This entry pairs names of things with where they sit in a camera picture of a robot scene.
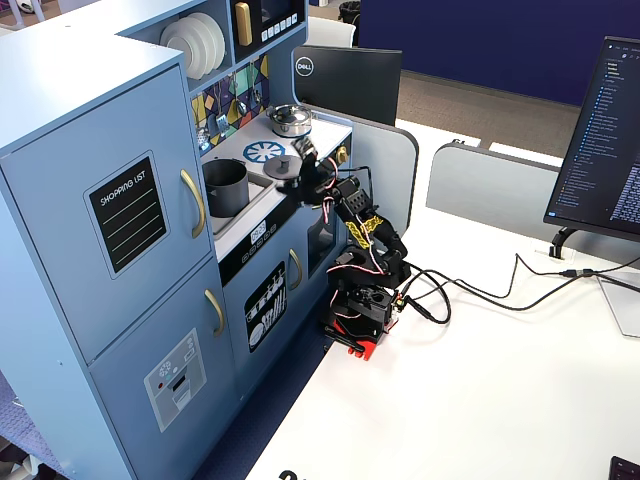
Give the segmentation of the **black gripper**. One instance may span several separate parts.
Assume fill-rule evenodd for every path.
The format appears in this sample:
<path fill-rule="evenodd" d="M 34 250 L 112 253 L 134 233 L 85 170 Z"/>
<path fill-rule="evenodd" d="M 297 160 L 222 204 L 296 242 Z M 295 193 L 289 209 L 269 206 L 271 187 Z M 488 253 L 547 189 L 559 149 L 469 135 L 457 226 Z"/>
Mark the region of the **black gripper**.
<path fill-rule="evenodd" d="M 308 136 L 295 138 L 291 146 L 304 161 L 297 180 L 287 180 L 276 190 L 303 204 L 320 204 L 339 179 L 338 163 L 326 157 L 316 163 L 317 150 Z"/>

